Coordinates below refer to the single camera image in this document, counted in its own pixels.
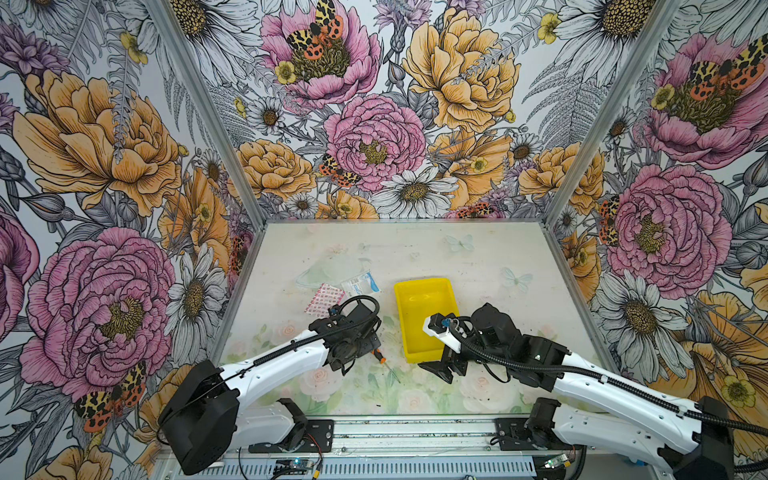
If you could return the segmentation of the green circuit board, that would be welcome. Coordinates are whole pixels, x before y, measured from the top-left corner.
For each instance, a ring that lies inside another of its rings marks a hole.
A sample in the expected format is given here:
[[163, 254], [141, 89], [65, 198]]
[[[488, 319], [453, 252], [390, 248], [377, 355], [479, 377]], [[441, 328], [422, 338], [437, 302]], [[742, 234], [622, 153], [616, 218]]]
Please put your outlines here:
[[272, 477], [278, 478], [284, 475], [305, 475], [313, 473], [316, 462], [305, 458], [277, 460], [272, 471]]
[[571, 465], [570, 456], [566, 453], [562, 453], [560, 455], [547, 459], [543, 463], [542, 467], [544, 469], [559, 469], [559, 468], [567, 468], [570, 465]]

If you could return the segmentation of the aluminium corner post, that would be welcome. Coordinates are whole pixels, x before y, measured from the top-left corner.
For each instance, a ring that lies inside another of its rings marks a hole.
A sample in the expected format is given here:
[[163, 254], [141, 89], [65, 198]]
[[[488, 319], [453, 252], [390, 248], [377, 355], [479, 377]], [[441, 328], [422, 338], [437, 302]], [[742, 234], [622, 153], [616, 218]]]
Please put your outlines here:
[[223, 160], [252, 224], [259, 233], [263, 233], [266, 229], [267, 218], [260, 208], [243, 167], [235, 154], [235, 148], [210, 96], [205, 78], [196, 64], [196, 56], [187, 46], [172, 6], [168, 1], [149, 1], [147, 9], [159, 30], [160, 38], [173, 59], [179, 79], [185, 84], [196, 110], [213, 140], [213, 144]]
[[549, 230], [554, 228], [555, 220], [565, 205], [570, 201], [581, 178], [592, 163], [593, 157], [598, 151], [610, 123], [621, 109], [621, 102], [625, 100], [634, 85], [634, 81], [642, 73], [648, 60], [657, 51], [663, 34], [671, 25], [675, 13], [681, 5], [680, 1], [657, 1], [650, 12], [646, 25], [640, 32], [637, 43], [627, 57], [627, 63], [617, 71], [616, 79], [601, 104], [598, 114], [581, 143], [578, 154], [563, 183], [554, 195], [546, 215], [543, 217], [543, 226]]

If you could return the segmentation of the right aluminium corner post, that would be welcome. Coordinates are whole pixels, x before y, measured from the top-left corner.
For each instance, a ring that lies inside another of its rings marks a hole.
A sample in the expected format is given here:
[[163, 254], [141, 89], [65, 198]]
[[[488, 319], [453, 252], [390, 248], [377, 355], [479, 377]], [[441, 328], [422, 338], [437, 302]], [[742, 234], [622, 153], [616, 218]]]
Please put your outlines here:
[[598, 114], [581, 143], [578, 154], [563, 183], [554, 195], [546, 215], [543, 217], [543, 226], [549, 230], [554, 228], [555, 220], [565, 205], [570, 201], [581, 178], [592, 163], [593, 157], [598, 151], [610, 123], [621, 109], [621, 102], [625, 100], [634, 85], [634, 81], [642, 73], [648, 60], [657, 51], [663, 34], [671, 25], [675, 13], [681, 5], [680, 1], [657, 1], [650, 12], [646, 25], [640, 32], [637, 43], [627, 57], [627, 63], [617, 71], [616, 79], [601, 104]]

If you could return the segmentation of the yellow plastic bin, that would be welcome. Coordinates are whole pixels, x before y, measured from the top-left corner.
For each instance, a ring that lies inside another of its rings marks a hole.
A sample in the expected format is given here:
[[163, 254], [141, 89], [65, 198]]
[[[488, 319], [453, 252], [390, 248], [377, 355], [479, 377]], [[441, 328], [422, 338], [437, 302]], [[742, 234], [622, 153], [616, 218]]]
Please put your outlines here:
[[444, 344], [424, 332], [436, 313], [459, 314], [452, 285], [447, 278], [409, 280], [394, 285], [403, 351], [409, 364], [441, 359]]

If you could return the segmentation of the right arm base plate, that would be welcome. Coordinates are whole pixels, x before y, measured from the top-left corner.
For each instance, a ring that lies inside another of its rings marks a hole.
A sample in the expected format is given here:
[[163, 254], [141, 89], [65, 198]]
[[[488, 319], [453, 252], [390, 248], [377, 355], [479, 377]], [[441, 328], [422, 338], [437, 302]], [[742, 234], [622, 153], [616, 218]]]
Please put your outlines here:
[[494, 420], [495, 433], [490, 444], [502, 451], [571, 450], [549, 426], [522, 417], [502, 417]]

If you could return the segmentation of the pink patterned packet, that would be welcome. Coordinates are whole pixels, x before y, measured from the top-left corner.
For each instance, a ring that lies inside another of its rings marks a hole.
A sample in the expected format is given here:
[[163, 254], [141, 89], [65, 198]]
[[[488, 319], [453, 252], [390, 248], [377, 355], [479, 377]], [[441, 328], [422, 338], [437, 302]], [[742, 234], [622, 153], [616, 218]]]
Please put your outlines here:
[[304, 313], [314, 318], [325, 318], [329, 310], [340, 305], [346, 297], [346, 292], [333, 285], [323, 283], [315, 292]]

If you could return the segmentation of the orange black screwdriver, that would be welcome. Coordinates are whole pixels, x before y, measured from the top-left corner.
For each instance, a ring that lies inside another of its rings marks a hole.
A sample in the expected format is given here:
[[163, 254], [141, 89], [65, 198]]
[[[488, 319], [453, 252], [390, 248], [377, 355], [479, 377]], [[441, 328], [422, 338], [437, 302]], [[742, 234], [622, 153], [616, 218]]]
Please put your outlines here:
[[376, 360], [379, 362], [380, 365], [384, 366], [389, 372], [392, 372], [392, 368], [387, 363], [386, 357], [383, 355], [383, 353], [379, 349], [373, 350], [372, 355], [376, 358]]

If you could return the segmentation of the aluminium front rail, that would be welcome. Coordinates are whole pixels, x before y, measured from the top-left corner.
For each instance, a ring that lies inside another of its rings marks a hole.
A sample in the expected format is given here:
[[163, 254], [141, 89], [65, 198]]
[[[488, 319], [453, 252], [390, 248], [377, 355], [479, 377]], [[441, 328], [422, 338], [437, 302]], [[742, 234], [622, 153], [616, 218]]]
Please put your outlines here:
[[[502, 417], [522, 417], [507, 415]], [[337, 417], [330, 453], [252, 454], [230, 448], [195, 479], [669, 479], [639, 460], [600, 450], [502, 451], [490, 415]], [[566, 453], [567, 468], [543, 463]], [[277, 460], [305, 458], [313, 473], [272, 477]]]

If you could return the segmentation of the left aluminium corner post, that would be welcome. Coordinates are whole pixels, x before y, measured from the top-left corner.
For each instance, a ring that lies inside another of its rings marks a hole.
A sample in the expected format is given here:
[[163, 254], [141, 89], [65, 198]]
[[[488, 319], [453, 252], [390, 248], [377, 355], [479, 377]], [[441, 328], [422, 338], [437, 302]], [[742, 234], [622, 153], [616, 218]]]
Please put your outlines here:
[[263, 233], [266, 229], [267, 218], [260, 208], [243, 167], [235, 154], [235, 148], [210, 96], [205, 78], [196, 64], [196, 56], [187, 46], [172, 6], [168, 1], [149, 1], [147, 9], [159, 30], [160, 38], [173, 59], [179, 79], [185, 84], [196, 110], [213, 140], [213, 144], [223, 160], [252, 224], [259, 233]]

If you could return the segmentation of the right green circuit board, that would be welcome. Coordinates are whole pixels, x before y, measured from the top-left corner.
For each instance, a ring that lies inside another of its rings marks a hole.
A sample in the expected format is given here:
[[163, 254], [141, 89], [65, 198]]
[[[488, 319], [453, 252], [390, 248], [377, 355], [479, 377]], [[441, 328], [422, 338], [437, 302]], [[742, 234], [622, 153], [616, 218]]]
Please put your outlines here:
[[547, 459], [543, 463], [542, 467], [544, 469], [559, 469], [559, 468], [567, 468], [570, 465], [571, 465], [570, 456], [566, 453], [562, 453], [560, 455]]

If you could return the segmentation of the white blue plastic packet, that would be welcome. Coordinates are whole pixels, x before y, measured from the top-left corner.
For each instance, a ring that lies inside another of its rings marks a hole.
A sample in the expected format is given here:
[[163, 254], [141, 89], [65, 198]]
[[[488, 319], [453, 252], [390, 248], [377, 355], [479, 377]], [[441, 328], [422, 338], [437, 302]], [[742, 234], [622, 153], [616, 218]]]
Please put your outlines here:
[[380, 288], [370, 271], [365, 271], [342, 281], [341, 289], [349, 298], [360, 295], [372, 295], [380, 292]]

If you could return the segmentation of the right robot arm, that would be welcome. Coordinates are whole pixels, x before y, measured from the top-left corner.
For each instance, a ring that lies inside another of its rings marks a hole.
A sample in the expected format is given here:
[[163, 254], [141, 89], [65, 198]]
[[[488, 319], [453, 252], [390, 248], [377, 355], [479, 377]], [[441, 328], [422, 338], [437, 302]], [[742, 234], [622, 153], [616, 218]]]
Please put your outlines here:
[[433, 314], [422, 329], [443, 355], [423, 369], [445, 382], [469, 364], [498, 365], [508, 379], [548, 392], [535, 401], [523, 439], [539, 449], [595, 447], [675, 479], [732, 479], [734, 440], [714, 399], [656, 392], [605, 370], [548, 338], [522, 333], [489, 303], [470, 316]]

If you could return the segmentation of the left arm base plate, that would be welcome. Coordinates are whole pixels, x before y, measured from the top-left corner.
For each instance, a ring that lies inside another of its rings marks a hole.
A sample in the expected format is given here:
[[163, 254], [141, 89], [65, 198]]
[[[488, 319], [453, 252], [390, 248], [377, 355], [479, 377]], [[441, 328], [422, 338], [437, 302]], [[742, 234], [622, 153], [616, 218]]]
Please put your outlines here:
[[330, 453], [334, 429], [333, 420], [310, 419], [304, 426], [294, 427], [280, 442], [253, 444], [248, 447], [248, 452], [252, 454]]

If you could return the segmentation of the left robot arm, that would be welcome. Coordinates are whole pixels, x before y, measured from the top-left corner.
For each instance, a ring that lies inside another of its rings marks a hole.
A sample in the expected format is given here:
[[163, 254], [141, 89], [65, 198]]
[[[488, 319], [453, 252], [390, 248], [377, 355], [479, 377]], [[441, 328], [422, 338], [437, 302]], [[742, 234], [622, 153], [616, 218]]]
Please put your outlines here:
[[307, 430], [302, 410], [290, 399], [257, 410], [252, 404], [322, 367], [346, 375], [357, 359], [380, 347], [379, 312], [374, 297], [354, 296], [266, 353], [224, 366], [209, 360], [194, 365], [158, 418], [158, 440], [170, 448], [186, 475], [212, 466], [230, 448], [296, 448]]

